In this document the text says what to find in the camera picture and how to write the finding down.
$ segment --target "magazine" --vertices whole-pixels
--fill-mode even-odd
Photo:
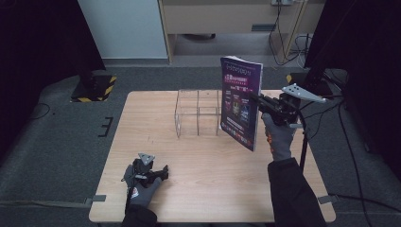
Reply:
[[[222,71],[221,128],[237,142],[255,150],[258,106],[250,92],[260,95],[263,64],[235,56],[220,59]]]

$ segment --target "gloved hand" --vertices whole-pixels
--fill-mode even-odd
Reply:
[[[128,197],[127,197],[127,207],[130,205],[141,205],[148,208],[153,194],[159,188],[162,179],[160,177],[156,178],[154,182],[149,187],[142,186],[135,178],[133,172],[133,166],[129,165],[124,174],[124,180],[127,183]]]
[[[282,161],[291,158],[291,146],[295,129],[288,126],[276,126],[270,114],[262,114],[265,123],[265,134],[268,136],[273,161]]]

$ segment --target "beige desk panel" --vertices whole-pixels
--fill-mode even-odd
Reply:
[[[278,95],[278,91],[265,95]],[[177,137],[174,110],[177,91],[132,92],[122,113],[89,218],[121,222],[124,218],[126,167],[139,152],[156,156],[153,170],[169,166],[169,179],[156,191],[149,209],[160,222],[273,222],[267,166],[272,161],[263,122],[257,149],[251,152],[223,131],[218,136]],[[292,144],[300,157],[301,131]],[[308,151],[305,176],[318,197],[326,195],[313,155]],[[335,219],[331,203],[322,205],[327,221]]]

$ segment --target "white wall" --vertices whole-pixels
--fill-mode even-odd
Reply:
[[[157,0],[78,0],[103,59],[167,59]]]

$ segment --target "acrylic divider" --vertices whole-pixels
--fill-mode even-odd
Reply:
[[[220,90],[179,90],[174,114],[177,136],[218,135]]]

